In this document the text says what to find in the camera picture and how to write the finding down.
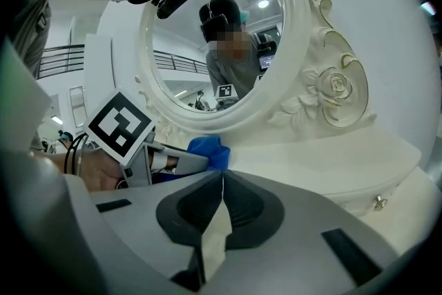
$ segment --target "reflected person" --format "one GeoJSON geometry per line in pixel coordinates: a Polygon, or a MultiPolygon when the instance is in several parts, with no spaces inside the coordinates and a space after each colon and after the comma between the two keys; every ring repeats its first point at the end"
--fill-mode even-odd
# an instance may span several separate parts
{"type": "Polygon", "coordinates": [[[238,98],[242,99],[262,74],[260,44],[271,44],[276,49],[275,41],[269,35],[246,32],[247,13],[241,13],[234,0],[210,0],[200,8],[199,15],[209,46],[206,64],[213,92],[220,85],[233,84],[238,98]]]}

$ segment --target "mirror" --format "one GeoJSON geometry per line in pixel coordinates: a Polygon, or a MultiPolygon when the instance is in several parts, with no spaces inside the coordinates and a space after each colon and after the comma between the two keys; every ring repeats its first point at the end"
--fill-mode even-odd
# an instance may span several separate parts
{"type": "Polygon", "coordinates": [[[189,110],[222,111],[258,84],[281,32],[278,0],[188,0],[155,20],[157,82],[189,110]]]}

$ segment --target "white ornate mirror frame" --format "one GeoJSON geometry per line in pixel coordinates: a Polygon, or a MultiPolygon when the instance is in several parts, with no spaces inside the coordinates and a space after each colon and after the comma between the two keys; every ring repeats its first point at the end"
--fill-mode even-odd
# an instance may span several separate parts
{"type": "MultiPolygon", "coordinates": [[[[368,105],[367,80],[350,45],[327,19],[332,2],[279,1],[284,28],[271,68],[238,104],[210,115],[184,110],[184,105],[174,101],[157,83],[161,77],[152,49],[156,8],[146,5],[140,24],[140,79],[149,106],[164,118],[164,125],[174,124],[180,131],[200,135],[221,134],[246,126],[251,120],[268,115],[271,109],[275,112],[268,123],[281,126],[291,122],[295,129],[307,118],[327,123],[326,129],[347,128],[362,118],[368,105]]],[[[316,125],[312,129],[323,130],[316,125]]]]}
{"type": "Polygon", "coordinates": [[[143,59],[140,78],[147,96],[160,114],[166,116],[181,129],[200,134],[215,134],[247,124],[251,118],[268,111],[291,86],[296,73],[300,70],[309,45],[311,28],[308,0],[280,0],[280,5],[285,23],[288,25],[284,26],[282,40],[272,68],[267,71],[260,85],[235,106],[208,115],[184,110],[169,98],[157,84],[156,78],[160,78],[160,76],[157,73],[151,43],[156,8],[148,4],[144,9],[140,26],[147,31],[147,35],[142,31],[140,33],[140,55],[143,59]],[[282,60],[284,57],[292,57],[297,60],[284,61],[282,60]]]}

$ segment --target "black pad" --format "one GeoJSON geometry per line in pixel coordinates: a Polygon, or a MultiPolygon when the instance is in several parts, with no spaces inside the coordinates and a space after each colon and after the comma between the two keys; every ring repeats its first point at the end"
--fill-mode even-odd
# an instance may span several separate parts
{"type": "Polygon", "coordinates": [[[158,223],[176,243],[201,247],[201,235],[209,226],[222,200],[222,173],[165,197],[156,210],[158,223]]]}
{"type": "Polygon", "coordinates": [[[365,284],[382,272],[342,229],[322,232],[321,235],[357,286],[365,284]]]}
{"type": "Polygon", "coordinates": [[[131,204],[132,203],[129,202],[127,199],[119,199],[119,200],[114,200],[112,202],[97,204],[95,206],[97,207],[100,213],[104,213],[105,211],[119,209],[125,207],[126,205],[131,205],[131,204]]]}
{"type": "Polygon", "coordinates": [[[259,247],[284,220],[284,206],[277,196],[231,171],[224,172],[224,203],[233,230],[226,250],[259,247]]]}

